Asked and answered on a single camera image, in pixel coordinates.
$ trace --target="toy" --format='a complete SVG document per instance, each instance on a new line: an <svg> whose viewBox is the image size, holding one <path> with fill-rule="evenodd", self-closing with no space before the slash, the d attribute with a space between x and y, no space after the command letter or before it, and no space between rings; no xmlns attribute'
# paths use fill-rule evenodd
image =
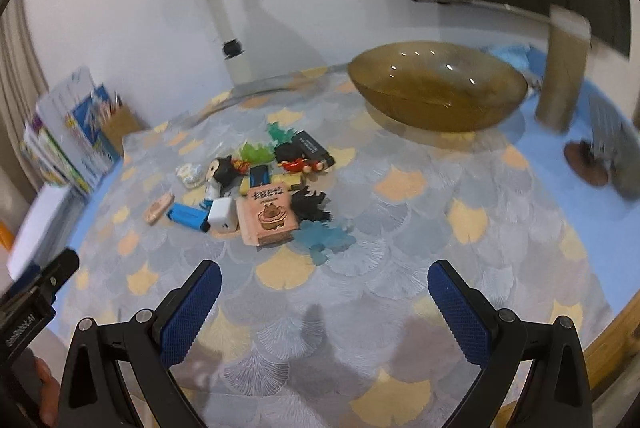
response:
<svg viewBox="0 0 640 428"><path fill-rule="evenodd" d="M291 209L299 221L302 220L331 220L331 213L322 211L319 206L326 197L325 192L309 195L309 187L305 186L291 196Z"/></svg>
<svg viewBox="0 0 640 428"><path fill-rule="evenodd" d="M284 183L287 190L301 190L305 185L306 175L304 172L296 173L276 173L271 175L271 182Z"/></svg>
<svg viewBox="0 0 640 428"><path fill-rule="evenodd" d="M211 205L207 222L214 231L229 233L238 228L236 201L231 197L216 199Z"/></svg>
<svg viewBox="0 0 640 428"><path fill-rule="evenodd" d="M274 123L267 124L267 132L271 136L271 138L276 142L276 145L279 146L283 143L288 143L291 141L291 138L296 135L296 131L293 128L289 128L288 130L283 130L280 128L280 124L276 121Z"/></svg>
<svg viewBox="0 0 640 428"><path fill-rule="evenodd" d="M251 164L267 164L273 161L273 152L263 144L253 145L246 142L240 148L240 159Z"/></svg>
<svg viewBox="0 0 640 428"><path fill-rule="evenodd" d="M298 220L290 207L284 184L268 184L250 188L246 196L247 226L260 246L291 237Z"/></svg>
<svg viewBox="0 0 640 428"><path fill-rule="evenodd" d="M190 206L177 203L171 206L169 211L166 212L166 216L169 220L182 224L192 230L203 231L204 233L209 231L210 228L209 223L207 222L207 215L209 215L209 212L206 212L205 210L191 208Z"/></svg>
<svg viewBox="0 0 640 428"><path fill-rule="evenodd" d="M258 164L249 170L249 184L251 188L269 184L269 167L266 164Z"/></svg>
<svg viewBox="0 0 640 428"><path fill-rule="evenodd" d="M249 163L249 161L243 161L241 159L232 159L231 164L242 175L247 175L249 173L249 168L251 167L251 163Z"/></svg>
<svg viewBox="0 0 640 428"><path fill-rule="evenodd" d="M174 199L174 194L171 192L167 192L159 199L156 199L146 209L143 215L144 221L150 226L154 225L166 209L174 203Z"/></svg>
<svg viewBox="0 0 640 428"><path fill-rule="evenodd" d="M297 243L309 250L316 265L322 265L328 260L325 250L336 252L356 243L356 238L342 228L331 228L322 222L311 220L300 222L300 229L291 234Z"/></svg>
<svg viewBox="0 0 640 428"><path fill-rule="evenodd" d="M335 164L335 159L329 155L328 151L304 130L293 136L291 142L302 149L305 153L305 158L314 161L324 161L326 168L330 168Z"/></svg>
<svg viewBox="0 0 640 428"><path fill-rule="evenodd" d="M206 168L204 164L183 164L177 167L175 174L188 190L197 188L206 180Z"/></svg>
<svg viewBox="0 0 640 428"><path fill-rule="evenodd" d="M200 203L203 210L209 211L211 204L222 196L222 185L212 177L207 181L207 187L204 190L204 199Z"/></svg>
<svg viewBox="0 0 640 428"><path fill-rule="evenodd" d="M240 172L234 167L234 163L229 155L227 157L219 157L211 162L206 179L207 181L211 178L217 180L224 189L239 175Z"/></svg>
<svg viewBox="0 0 640 428"><path fill-rule="evenodd" d="M278 163L279 166L282 166L287 172L321 172L325 168L327 168L325 161L316 161L309 159L296 159L293 162L283 161Z"/></svg>
<svg viewBox="0 0 640 428"><path fill-rule="evenodd" d="M294 172L294 173L274 173L271 174L271 183L272 184L280 184L283 183L287 187L287 191L290 192L292 190L301 190L305 185L305 174L303 172ZM242 182L240 183L239 193L243 197L247 195L249 188L251 187L251 182L249 177L245 176L242 178Z"/></svg>
<svg viewBox="0 0 640 428"><path fill-rule="evenodd" d="M279 144L273 151L276 156L276 161L281 163L283 161L293 162L296 159L304 159L305 153L297 144L282 143Z"/></svg>

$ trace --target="glass bowl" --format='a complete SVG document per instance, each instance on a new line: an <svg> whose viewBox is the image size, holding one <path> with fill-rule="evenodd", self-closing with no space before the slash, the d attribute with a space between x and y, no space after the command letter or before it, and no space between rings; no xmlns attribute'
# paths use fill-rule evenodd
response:
<svg viewBox="0 0 640 428"><path fill-rule="evenodd" d="M509 64L442 42L399 42L356 56L348 73L383 114L436 132L493 126L518 108L527 81Z"/></svg>

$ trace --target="finger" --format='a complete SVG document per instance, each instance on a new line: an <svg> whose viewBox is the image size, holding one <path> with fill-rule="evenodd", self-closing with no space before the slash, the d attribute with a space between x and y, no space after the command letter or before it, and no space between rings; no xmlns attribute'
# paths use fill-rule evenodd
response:
<svg viewBox="0 0 640 428"><path fill-rule="evenodd" d="M40 419L47 426L55 426L58 420L58 403L60 402L60 385L51 375L49 365L40 358L36 359L36 372L42 389L40 391Z"/></svg>
<svg viewBox="0 0 640 428"><path fill-rule="evenodd" d="M45 362L45 360L41 360L38 357L35 357L33 359L35 360L36 373L37 373L38 377L40 378L40 381L47 382L50 379L52 379L52 377L51 377L51 369L49 368L49 365Z"/></svg>

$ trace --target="white cube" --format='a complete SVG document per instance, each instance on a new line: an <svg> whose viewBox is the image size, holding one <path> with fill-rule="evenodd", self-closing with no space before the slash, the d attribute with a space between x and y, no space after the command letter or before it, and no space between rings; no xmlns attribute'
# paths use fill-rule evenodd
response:
<svg viewBox="0 0 640 428"><path fill-rule="evenodd" d="M238 210L232 197L215 199L209 211L207 222L214 231L229 233L238 228Z"/></svg>

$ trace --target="beige curtain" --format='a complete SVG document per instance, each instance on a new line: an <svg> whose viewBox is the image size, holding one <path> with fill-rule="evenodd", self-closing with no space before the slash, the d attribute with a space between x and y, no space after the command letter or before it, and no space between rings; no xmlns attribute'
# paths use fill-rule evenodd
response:
<svg viewBox="0 0 640 428"><path fill-rule="evenodd" d="M20 154L20 141L24 122L31 119L36 100L47 92L47 82L36 58L24 13L24 0L10 0L0 15L0 124L6 134L11 150L2 148L0 167L11 176L15 166L20 166L24 176L38 189L42 185L37 172ZM11 177L14 184L25 192L19 175ZM24 195L31 201L33 196Z"/></svg>

